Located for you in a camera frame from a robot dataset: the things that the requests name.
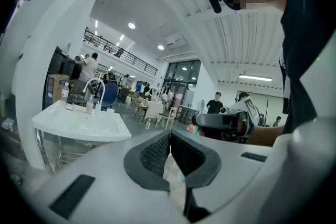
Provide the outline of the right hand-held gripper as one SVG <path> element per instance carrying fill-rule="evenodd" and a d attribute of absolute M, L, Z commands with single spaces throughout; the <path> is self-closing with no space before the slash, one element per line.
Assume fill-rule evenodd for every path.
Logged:
<path fill-rule="evenodd" d="M 251 97 L 245 101 L 225 107 L 225 116 L 229 116 L 230 127 L 223 132 L 224 140 L 246 143 L 254 127 L 260 126 L 260 113 Z M 193 125 L 208 128 L 222 128 L 221 114 L 198 114 L 193 116 Z"/>

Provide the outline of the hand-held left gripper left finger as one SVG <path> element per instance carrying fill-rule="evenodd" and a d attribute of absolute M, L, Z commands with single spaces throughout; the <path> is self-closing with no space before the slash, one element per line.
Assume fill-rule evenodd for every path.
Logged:
<path fill-rule="evenodd" d="M 55 174 L 29 203 L 45 224 L 189 224 L 163 177 L 170 133 L 95 148 Z"/>

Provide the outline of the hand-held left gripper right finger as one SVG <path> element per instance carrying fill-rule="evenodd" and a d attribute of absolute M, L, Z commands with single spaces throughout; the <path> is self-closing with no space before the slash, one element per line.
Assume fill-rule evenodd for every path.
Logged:
<path fill-rule="evenodd" d="M 171 131 L 172 155 L 185 174 L 183 213 L 170 223 L 267 223 L 264 185 L 272 148 Z"/>

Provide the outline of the colourful flower bouquet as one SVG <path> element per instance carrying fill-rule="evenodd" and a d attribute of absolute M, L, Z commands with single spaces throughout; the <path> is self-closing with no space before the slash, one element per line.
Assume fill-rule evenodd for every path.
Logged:
<path fill-rule="evenodd" d="M 204 133 L 202 131 L 202 129 L 197 126 L 197 125 L 193 125 L 193 124 L 190 124 L 188 127 L 187 127 L 187 130 L 190 132 L 190 133 L 193 133 L 195 135 L 198 135 L 198 136 L 204 136 Z"/>

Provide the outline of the white wooden chair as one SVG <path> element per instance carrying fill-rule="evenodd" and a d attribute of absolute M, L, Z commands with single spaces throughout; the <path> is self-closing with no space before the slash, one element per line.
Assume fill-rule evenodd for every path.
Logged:
<path fill-rule="evenodd" d="M 172 129 L 174 120 L 177 115 L 177 108 L 171 107 L 169 111 L 165 111 L 162 113 L 159 113 L 159 117 L 156 122 L 156 126 L 161 123 L 161 126 L 165 125 L 165 129 L 167 129 L 168 124 L 171 123 L 169 130 Z"/>

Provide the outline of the glass entrance door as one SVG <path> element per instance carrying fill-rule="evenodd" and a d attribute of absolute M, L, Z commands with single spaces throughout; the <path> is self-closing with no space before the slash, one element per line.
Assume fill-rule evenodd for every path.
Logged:
<path fill-rule="evenodd" d="M 198 75 L 199 60 L 170 63 L 160 89 L 160 98 L 165 110 L 179 105 L 192 107 Z"/>

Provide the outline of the white sink basin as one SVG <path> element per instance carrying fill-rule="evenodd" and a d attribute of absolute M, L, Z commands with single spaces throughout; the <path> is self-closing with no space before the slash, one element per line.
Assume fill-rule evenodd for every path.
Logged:
<path fill-rule="evenodd" d="M 113 109 L 101 111 L 98 116 L 86 113 L 86 108 L 74 105 L 66 110 L 66 104 L 57 101 L 32 118 L 35 129 L 56 136 L 92 142 L 118 142 L 131 138 L 120 114 Z"/>

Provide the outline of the white air conditioner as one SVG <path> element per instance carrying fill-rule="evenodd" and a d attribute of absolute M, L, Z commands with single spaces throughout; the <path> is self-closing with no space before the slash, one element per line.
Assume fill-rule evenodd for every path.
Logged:
<path fill-rule="evenodd" d="M 185 38 L 179 33 L 175 33 L 173 35 L 170 35 L 170 36 L 166 37 L 165 42 L 166 42 L 165 45 L 168 48 L 176 48 L 176 47 L 186 45 Z"/>

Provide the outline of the blue chair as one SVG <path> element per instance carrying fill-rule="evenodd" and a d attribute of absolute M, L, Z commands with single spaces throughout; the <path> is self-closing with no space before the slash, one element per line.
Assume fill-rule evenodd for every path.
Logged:
<path fill-rule="evenodd" d="M 119 87 L 116 84 L 113 83 L 107 83 L 104 85 L 105 92 L 104 96 L 102 96 L 103 90 L 100 90 L 101 92 L 101 106 L 103 109 L 111 108 L 115 101 L 117 100 Z"/>

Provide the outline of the white curved faucet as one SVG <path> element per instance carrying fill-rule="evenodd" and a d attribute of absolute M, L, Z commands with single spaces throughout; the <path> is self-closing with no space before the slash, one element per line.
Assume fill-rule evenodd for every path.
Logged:
<path fill-rule="evenodd" d="M 101 79 L 98 79 L 98 78 L 92 78 L 92 79 L 89 79 L 85 85 L 85 87 L 83 88 L 82 92 L 83 93 L 86 93 L 86 90 L 87 90 L 87 87 L 88 85 L 91 83 L 91 81 L 98 81 L 101 83 L 102 87 L 103 87 L 103 90 L 102 90 L 102 93 L 100 94 L 100 98 L 94 98 L 94 103 L 95 103 L 95 116 L 98 116 L 101 112 L 101 108 L 102 108 L 102 101 L 103 101 L 103 98 L 104 98 L 104 94 L 105 94 L 105 91 L 106 91 L 106 87 L 105 87 L 105 84 L 103 83 L 103 81 Z"/>

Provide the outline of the black balcony railing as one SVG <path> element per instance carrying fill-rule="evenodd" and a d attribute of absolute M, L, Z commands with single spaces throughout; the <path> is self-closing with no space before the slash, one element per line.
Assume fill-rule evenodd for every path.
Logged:
<path fill-rule="evenodd" d="M 85 30 L 85 34 L 83 37 L 83 40 L 88 43 L 93 45 L 96 48 L 99 48 L 111 55 L 114 55 L 117 58 L 120 58 L 124 60 L 126 63 L 133 65 L 140 70 L 150 74 L 150 75 L 156 75 L 157 73 L 157 68 L 152 66 L 151 64 L 145 62 L 144 60 L 140 59 L 139 57 L 133 55 L 132 53 L 124 50 L 123 48 L 115 45 L 114 43 L 99 37 L 95 35 L 94 33 Z"/>

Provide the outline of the dark wicker chair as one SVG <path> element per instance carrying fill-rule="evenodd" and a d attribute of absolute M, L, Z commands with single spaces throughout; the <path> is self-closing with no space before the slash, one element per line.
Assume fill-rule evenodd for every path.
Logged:
<path fill-rule="evenodd" d="M 83 92 L 86 83 L 80 80 L 69 81 L 69 94 L 67 102 L 86 107 L 86 103 L 93 94 L 93 88 L 88 85 L 85 92 Z"/>

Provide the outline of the clear bottle white cap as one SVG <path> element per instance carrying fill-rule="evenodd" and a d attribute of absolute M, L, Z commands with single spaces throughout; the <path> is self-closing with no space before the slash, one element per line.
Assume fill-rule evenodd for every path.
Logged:
<path fill-rule="evenodd" d="M 69 83 L 66 82 L 62 91 L 61 91 L 61 101 L 64 103 L 67 103 L 68 100 L 68 95 L 69 95 Z"/>

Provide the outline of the brown cardboard box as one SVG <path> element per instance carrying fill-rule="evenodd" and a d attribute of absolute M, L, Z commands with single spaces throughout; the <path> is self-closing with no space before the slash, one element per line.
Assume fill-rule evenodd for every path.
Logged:
<path fill-rule="evenodd" d="M 64 74 L 49 74 L 46 82 L 45 106 L 49 107 L 61 98 L 61 91 L 69 76 Z"/>

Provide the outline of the person's black clothing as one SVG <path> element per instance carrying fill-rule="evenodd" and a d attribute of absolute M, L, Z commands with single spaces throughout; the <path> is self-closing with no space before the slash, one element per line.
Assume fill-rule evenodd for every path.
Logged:
<path fill-rule="evenodd" d="M 286 0 L 281 18 L 284 32 L 282 44 L 290 98 L 283 133 L 313 120 L 317 113 L 300 78 L 322 52 L 334 30 L 336 21 L 328 0 Z"/>

